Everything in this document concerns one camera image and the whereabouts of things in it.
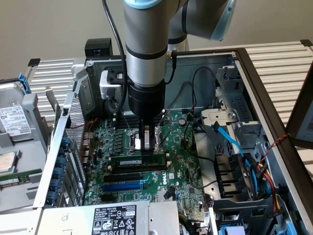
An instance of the green circuit board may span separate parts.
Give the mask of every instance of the green circuit board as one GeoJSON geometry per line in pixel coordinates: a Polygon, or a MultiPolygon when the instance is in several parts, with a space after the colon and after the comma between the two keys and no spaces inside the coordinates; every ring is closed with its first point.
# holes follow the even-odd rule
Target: green circuit board
{"type": "MultiPolygon", "coordinates": [[[[166,138],[162,148],[169,150],[169,158],[171,164],[168,170],[141,172],[141,178],[145,180],[142,189],[137,190],[121,190],[112,192],[103,192],[103,177],[110,175],[108,171],[108,161],[110,155],[110,139],[114,137],[113,152],[115,156],[128,156],[130,136],[135,129],[118,129],[114,130],[110,126],[110,122],[102,121],[95,125],[93,132],[98,136],[95,148],[97,151],[102,149],[102,157],[98,159],[97,165],[93,164],[93,160],[89,159],[87,167],[87,190],[85,194],[84,205],[96,205],[103,203],[131,202],[131,201],[164,201],[164,193],[170,186],[176,189],[176,201],[180,212],[185,213],[192,219],[203,220],[204,209],[199,209],[199,202],[204,204],[202,189],[193,188],[190,181],[186,178],[186,170],[189,171],[190,177],[199,166],[198,159],[192,157],[180,144],[183,138],[185,127],[178,124],[180,118],[187,119],[187,116],[181,112],[171,112],[172,131],[166,138]],[[101,195],[111,194],[114,200],[103,202],[101,195]]],[[[169,126],[165,125],[161,128],[163,133],[169,131],[169,126]]],[[[187,139],[191,142],[191,127],[187,131],[187,139]]],[[[194,184],[201,187],[202,180],[198,174],[194,177],[194,184]]]]}

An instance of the open computer chassis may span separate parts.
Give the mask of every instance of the open computer chassis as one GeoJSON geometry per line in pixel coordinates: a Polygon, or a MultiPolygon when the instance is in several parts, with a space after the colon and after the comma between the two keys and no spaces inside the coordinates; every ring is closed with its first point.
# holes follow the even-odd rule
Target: open computer chassis
{"type": "MultiPolygon", "coordinates": [[[[209,231],[214,234],[212,221],[218,230],[242,226],[248,234],[310,231],[313,198],[308,195],[313,194],[312,181],[291,141],[284,139],[267,155],[266,162],[281,207],[273,212],[273,197],[266,190],[262,196],[258,195],[262,200],[250,201],[249,181],[237,145],[211,128],[217,121],[230,137],[237,140],[244,154],[256,162],[265,155],[271,143],[286,134],[245,49],[177,54],[178,68],[173,83],[167,87],[165,107],[179,92],[177,87],[183,87],[183,83],[190,80],[201,66],[210,67],[216,74],[216,102],[208,105],[208,100],[215,96],[210,93],[213,85],[199,73],[202,77],[195,82],[199,108],[195,113],[202,117],[205,133],[195,133],[193,139],[191,125],[184,138],[186,127],[181,126],[179,120],[188,122],[192,104],[189,95],[181,96],[168,109],[171,117],[158,129],[161,133],[158,137],[162,139],[171,132],[164,142],[160,145],[158,142],[157,153],[150,159],[137,154],[134,149],[137,126],[127,100],[123,114],[111,116],[101,99],[102,72],[120,66],[118,56],[93,58],[87,60],[85,67],[76,74],[73,91],[67,94],[55,122],[53,141],[33,205],[44,209],[39,231],[44,231],[49,221],[45,217],[48,211],[57,210],[55,207],[78,206],[87,210],[91,205],[93,209],[103,204],[108,207],[118,205],[115,203],[139,205],[166,200],[177,201],[178,212],[187,219],[204,221],[204,224],[197,225],[202,228],[197,230],[199,234],[209,233],[210,225],[209,231]],[[186,150],[187,145],[188,148],[190,145],[194,147],[192,154],[186,150]],[[193,157],[194,150],[215,163],[193,157]],[[70,153],[69,163],[59,161],[63,152],[70,153]],[[58,187],[61,176],[56,168],[63,168],[70,175],[70,187],[58,187]],[[190,181],[200,187],[214,180],[217,182],[203,189],[190,186],[190,181]],[[213,208],[214,218],[208,214],[210,208],[213,208]]],[[[84,227],[88,233],[94,229],[94,220],[91,216],[84,221],[88,223],[84,227]]],[[[150,226],[153,227],[153,220],[147,223],[149,226],[145,229],[148,232],[150,226]]],[[[146,234],[145,229],[139,233],[137,228],[138,234],[146,234]]]]}

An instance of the screw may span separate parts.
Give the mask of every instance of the screw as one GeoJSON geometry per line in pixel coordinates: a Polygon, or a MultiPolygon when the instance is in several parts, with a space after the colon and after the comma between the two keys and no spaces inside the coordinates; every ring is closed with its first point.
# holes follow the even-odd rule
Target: screw
{"type": "Polygon", "coordinates": [[[16,105],[16,100],[14,100],[14,99],[10,100],[10,104],[11,105],[16,105]]]}
{"type": "Polygon", "coordinates": [[[229,114],[228,114],[228,117],[229,117],[230,119],[234,119],[234,118],[236,117],[236,115],[235,115],[234,113],[229,113],[229,114]]]}

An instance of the blue pcie slot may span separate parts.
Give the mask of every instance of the blue pcie slot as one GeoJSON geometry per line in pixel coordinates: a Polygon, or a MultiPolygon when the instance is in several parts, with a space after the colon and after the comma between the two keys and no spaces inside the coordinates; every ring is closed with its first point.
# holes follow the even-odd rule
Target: blue pcie slot
{"type": "Polygon", "coordinates": [[[122,190],[134,190],[134,189],[142,189],[142,182],[129,182],[129,183],[120,183],[120,184],[112,184],[112,185],[103,185],[103,192],[107,191],[122,191],[122,190]]]}

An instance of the motherboard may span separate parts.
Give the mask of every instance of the motherboard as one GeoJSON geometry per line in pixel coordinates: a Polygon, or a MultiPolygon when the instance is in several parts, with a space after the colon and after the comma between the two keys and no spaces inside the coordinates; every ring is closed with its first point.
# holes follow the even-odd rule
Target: motherboard
{"type": "MultiPolygon", "coordinates": [[[[137,142],[135,136],[138,129],[129,125],[125,129],[116,128],[112,120],[95,123],[89,136],[92,137],[90,147],[92,152],[96,153],[94,156],[96,159],[89,154],[86,166],[88,185],[84,205],[175,200],[180,213],[192,219],[203,220],[204,207],[207,205],[206,198],[203,196],[202,189],[194,188],[190,183],[190,178],[194,175],[194,185],[202,187],[201,174],[195,173],[199,161],[191,156],[186,150],[186,145],[182,144],[185,141],[186,123],[187,114],[171,112],[171,126],[163,125],[160,128],[161,136],[162,133],[169,133],[157,153],[158,159],[163,159],[165,156],[166,169],[148,169],[142,172],[136,169],[134,172],[122,174],[112,172],[114,159],[123,159],[123,164],[141,162],[136,160],[140,151],[135,150],[134,143],[134,140],[137,142]],[[174,192],[174,194],[166,197],[164,195],[167,192],[172,194],[174,192]]],[[[186,131],[186,141],[189,143],[192,142],[191,131],[192,128],[189,126],[186,131]]]]}

